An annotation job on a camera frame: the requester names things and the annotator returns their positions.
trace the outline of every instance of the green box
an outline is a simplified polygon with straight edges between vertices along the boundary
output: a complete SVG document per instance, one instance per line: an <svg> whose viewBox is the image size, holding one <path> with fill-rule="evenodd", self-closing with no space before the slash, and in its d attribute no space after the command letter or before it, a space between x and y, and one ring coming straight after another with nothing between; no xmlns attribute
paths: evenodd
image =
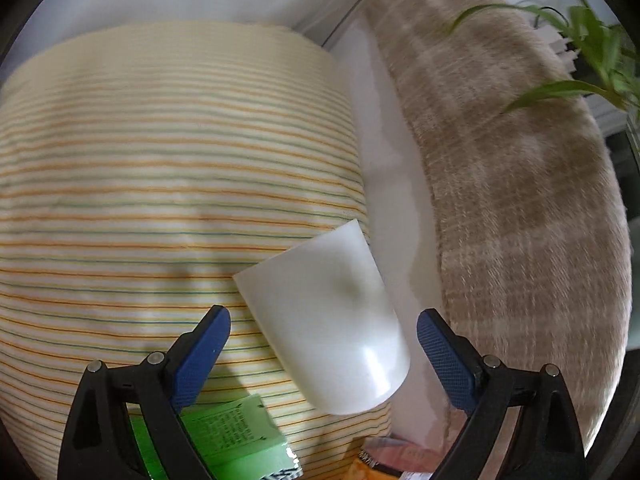
<svg viewBox="0 0 640 480"><path fill-rule="evenodd" d="M193 445L218 480L260 480L272 474L302 476L299 461L258 395L180 415ZM153 480L167 480L141 416L131 425Z"/></svg>

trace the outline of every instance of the beige cushion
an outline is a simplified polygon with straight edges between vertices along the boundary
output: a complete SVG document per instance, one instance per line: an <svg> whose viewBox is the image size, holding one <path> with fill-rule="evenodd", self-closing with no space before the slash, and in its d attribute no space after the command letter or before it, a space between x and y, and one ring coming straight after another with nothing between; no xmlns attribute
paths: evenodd
<svg viewBox="0 0 640 480"><path fill-rule="evenodd" d="M357 218L350 104L284 28L130 25L30 60L0 105L0 414L42 478L86 364L167 349L214 303L233 329L200 403L259 393L305 478L339 478L388 405L318 413L233 273Z"/></svg>
<svg viewBox="0 0 640 480"><path fill-rule="evenodd" d="M360 9L430 183L446 319L511 367L557 364L589 449L626 350L625 209L582 99L501 113L525 90L568 77L519 13L489 10L446 34L465 9L498 1L364 0ZM455 437L462 424L452 420Z"/></svg>

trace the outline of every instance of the striped cushion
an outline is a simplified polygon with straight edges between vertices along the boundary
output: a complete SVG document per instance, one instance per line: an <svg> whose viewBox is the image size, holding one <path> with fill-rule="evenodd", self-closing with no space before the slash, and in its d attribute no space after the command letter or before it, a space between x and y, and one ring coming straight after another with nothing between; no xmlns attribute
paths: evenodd
<svg viewBox="0 0 640 480"><path fill-rule="evenodd" d="M279 27L171 22L30 60L0 105L0 415L41 479L88 361L168 348L213 303L228 345L199 402L263 396L307 479L340 478L388 405L315 412L231 276L367 219L330 56Z"/></svg>

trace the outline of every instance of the white plastic cup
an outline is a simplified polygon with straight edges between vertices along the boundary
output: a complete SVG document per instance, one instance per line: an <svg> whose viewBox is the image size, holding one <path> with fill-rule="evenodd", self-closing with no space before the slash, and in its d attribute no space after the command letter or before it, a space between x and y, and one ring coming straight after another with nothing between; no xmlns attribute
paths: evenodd
<svg viewBox="0 0 640 480"><path fill-rule="evenodd" d="M357 220L234 276L302 394L333 415L387 400L409 350Z"/></svg>

